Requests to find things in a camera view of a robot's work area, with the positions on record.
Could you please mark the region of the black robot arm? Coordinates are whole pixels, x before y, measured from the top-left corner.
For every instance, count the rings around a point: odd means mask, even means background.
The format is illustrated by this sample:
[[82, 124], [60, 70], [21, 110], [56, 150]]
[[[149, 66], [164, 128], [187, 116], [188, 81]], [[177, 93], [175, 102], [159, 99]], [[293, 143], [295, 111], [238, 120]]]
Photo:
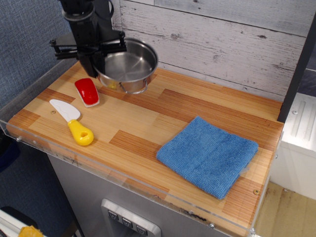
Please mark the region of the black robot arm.
[[76, 58], [90, 77], [104, 72], [108, 54], [126, 51], [125, 33], [114, 30], [110, 0], [62, 0], [62, 15], [71, 33], [52, 39], [57, 59]]

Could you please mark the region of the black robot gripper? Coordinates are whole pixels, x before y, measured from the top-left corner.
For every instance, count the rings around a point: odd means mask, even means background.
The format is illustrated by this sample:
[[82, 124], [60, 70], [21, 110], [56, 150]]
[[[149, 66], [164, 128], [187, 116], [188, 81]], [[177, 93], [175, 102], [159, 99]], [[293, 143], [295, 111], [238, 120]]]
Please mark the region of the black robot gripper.
[[93, 15], [69, 23], [72, 32], [52, 39], [49, 44], [57, 59], [78, 58], [92, 78], [104, 74], [106, 54], [126, 51], [125, 33], [114, 30], [110, 19]]

